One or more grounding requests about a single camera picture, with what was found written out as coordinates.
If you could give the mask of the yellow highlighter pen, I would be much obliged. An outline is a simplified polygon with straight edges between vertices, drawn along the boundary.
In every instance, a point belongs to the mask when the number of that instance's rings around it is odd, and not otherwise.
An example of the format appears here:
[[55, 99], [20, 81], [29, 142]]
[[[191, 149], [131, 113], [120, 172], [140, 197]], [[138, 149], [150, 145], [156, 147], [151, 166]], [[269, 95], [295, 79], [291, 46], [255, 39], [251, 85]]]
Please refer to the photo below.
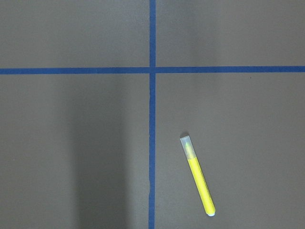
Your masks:
[[200, 163], [198, 161], [196, 152], [194, 150], [191, 138], [189, 135], [180, 138], [186, 159], [188, 161], [192, 176], [194, 178], [201, 202], [205, 213], [209, 217], [213, 217], [216, 214], [216, 209], [213, 203], [213, 199], [209, 192], [208, 185], [205, 181]]

